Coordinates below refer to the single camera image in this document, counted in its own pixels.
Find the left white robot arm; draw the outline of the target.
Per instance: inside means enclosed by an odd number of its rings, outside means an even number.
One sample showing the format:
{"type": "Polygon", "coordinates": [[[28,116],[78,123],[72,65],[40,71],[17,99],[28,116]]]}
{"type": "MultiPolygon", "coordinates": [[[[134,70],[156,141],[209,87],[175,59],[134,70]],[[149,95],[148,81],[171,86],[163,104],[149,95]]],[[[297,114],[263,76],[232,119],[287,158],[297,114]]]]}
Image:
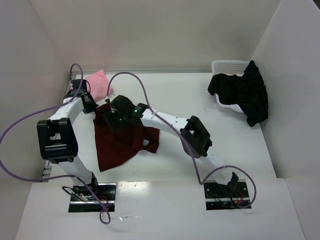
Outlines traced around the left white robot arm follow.
{"type": "Polygon", "coordinates": [[[47,120],[37,123],[40,155],[73,176],[73,189],[81,199],[92,200],[98,194],[98,180],[78,156],[79,146],[73,123],[80,113],[94,112],[97,104],[90,93],[88,82],[72,81],[72,89],[64,96],[64,105],[47,120]]]}

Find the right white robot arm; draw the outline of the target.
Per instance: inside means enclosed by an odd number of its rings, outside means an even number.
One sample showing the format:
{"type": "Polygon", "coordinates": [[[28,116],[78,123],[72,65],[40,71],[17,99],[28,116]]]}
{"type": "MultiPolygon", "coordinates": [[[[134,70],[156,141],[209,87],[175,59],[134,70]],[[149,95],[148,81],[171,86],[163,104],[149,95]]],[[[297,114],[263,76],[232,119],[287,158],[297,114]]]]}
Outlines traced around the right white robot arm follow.
{"type": "Polygon", "coordinates": [[[107,99],[106,102],[110,104],[111,111],[103,116],[112,132],[136,125],[174,135],[180,139],[184,152],[191,157],[194,164],[196,160],[200,160],[210,171],[216,170],[212,176],[224,194],[231,195],[235,192],[239,177],[226,170],[224,161],[213,148],[210,133],[198,117],[176,117],[156,111],[147,104],[134,105],[123,95],[112,100],[107,99]]]}

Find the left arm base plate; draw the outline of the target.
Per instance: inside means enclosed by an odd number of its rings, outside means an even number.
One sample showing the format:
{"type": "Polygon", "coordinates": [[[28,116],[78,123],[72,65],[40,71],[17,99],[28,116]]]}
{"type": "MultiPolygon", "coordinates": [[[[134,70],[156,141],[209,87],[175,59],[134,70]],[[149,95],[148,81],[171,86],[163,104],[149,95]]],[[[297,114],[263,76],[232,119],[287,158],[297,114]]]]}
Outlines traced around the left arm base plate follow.
{"type": "MultiPolygon", "coordinates": [[[[102,206],[84,186],[62,188],[70,195],[69,213],[94,213],[102,210],[102,206]]],[[[115,211],[116,189],[116,183],[99,183],[96,186],[95,194],[109,212],[115,211]]]]}

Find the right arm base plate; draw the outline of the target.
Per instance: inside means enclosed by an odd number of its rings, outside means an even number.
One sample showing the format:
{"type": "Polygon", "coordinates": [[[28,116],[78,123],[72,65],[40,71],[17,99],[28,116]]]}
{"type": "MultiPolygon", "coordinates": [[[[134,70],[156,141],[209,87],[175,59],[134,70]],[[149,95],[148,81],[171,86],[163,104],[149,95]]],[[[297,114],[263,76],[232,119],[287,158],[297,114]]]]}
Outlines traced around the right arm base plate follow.
{"type": "Polygon", "coordinates": [[[215,181],[204,183],[203,188],[207,211],[238,210],[240,209],[238,204],[244,207],[251,203],[245,180],[240,180],[232,193],[229,193],[224,187],[224,185],[218,184],[215,181]]]}

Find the dark red t shirt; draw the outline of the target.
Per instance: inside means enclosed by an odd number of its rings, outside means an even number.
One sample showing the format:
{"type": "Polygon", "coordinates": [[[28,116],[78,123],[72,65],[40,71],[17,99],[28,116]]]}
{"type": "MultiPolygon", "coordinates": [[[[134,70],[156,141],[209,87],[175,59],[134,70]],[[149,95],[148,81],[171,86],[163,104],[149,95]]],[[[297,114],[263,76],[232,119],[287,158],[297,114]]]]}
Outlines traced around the dark red t shirt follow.
{"type": "Polygon", "coordinates": [[[93,120],[100,172],[123,165],[139,151],[147,151],[152,154],[157,152],[160,141],[159,129],[142,125],[129,125],[113,133],[104,118],[104,114],[110,112],[111,106],[109,104],[101,105],[96,108],[93,120]]]}

